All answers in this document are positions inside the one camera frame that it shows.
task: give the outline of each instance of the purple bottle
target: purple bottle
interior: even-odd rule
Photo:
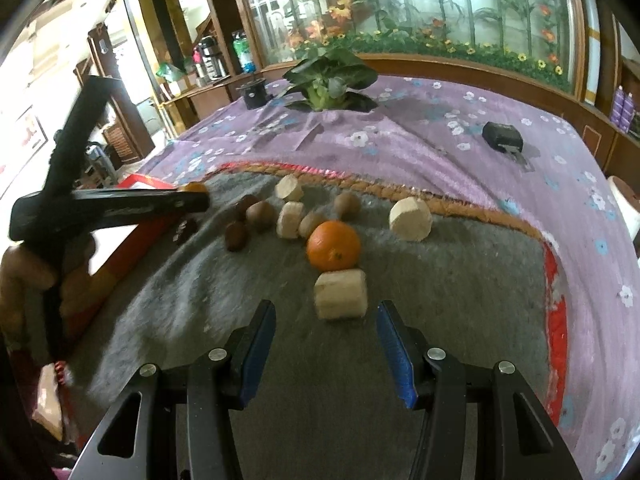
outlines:
[[[629,131],[629,126],[631,125],[631,119],[634,118],[634,111],[636,110],[636,106],[634,105],[634,99],[631,94],[628,94],[625,97],[625,103],[622,105],[622,115],[620,117],[619,128],[627,133]]]
[[[622,117],[622,108],[625,105],[625,91],[619,86],[615,94],[613,94],[613,103],[611,105],[611,114],[609,121],[616,126],[620,125],[620,117]]]

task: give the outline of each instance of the yellow pillar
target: yellow pillar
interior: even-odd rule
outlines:
[[[191,38],[179,0],[117,0],[125,10],[127,39],[138,48],[143,66],[153,88],[156,104],[164,101],[156,76],[160,64],[171,63],[184,68],[184,58],[192,55]],[[198,119],[185,99],[163,105],[175,132],[181,134]]]

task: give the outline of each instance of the framed picture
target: framed picture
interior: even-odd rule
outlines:
[[[47,143],[47,136],[32,107],[11,127],[0,131],[0,198],[33,155]]]

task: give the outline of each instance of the purple tablecloth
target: purple tablecloth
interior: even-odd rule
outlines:
[[[275,94],[286,82],[269,86]],[[427,189],[535,226],[561,267],[567,383],[559,423],[585,479],[613,479],[640,440],[640,273],[609,186],[561,118],[480,89],[381,76],[368,113],[304,114],[274,99],[223,108],[172,142],[140,173],[169,183],[201,179],[224,162],[274,161],[347,171]],[[529,167],[494,152],[487,121],[513,124]]]

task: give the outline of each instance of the leafy green vegetable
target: leafy green vegetable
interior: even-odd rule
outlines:
[[[353,110],[369,112],[377,103],[370,97],[349,92],[364,90],[378,79],[375,70],[345,48],[310,50],[308,56],[285,73],[284,79],[293,84],[280,97],[301,92],[303,101],[287,104],[300,111]]]

